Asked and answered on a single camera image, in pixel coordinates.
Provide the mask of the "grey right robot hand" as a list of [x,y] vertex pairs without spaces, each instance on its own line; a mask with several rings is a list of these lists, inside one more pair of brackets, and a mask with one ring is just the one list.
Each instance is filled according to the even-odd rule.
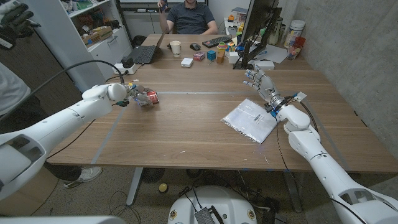
[[268,103],[267,112],[278,114],[287,100],[280,95],[270,76],[267,76],[259,67],[255,67],[254,70],[247,69],[245,76],[250,79],[250,82],[243,81],[243,83],[258,91],[260,97]]

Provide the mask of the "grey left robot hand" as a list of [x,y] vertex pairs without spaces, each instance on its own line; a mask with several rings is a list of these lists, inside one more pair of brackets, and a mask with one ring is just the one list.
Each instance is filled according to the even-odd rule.
[[138,102],[140,106],[152,105],[153,102],[147,96],[147,93],[152,91],[150,88],[146,88],[142,85],[125,85],[126,97],[125,100],[130,101],[133,99]]

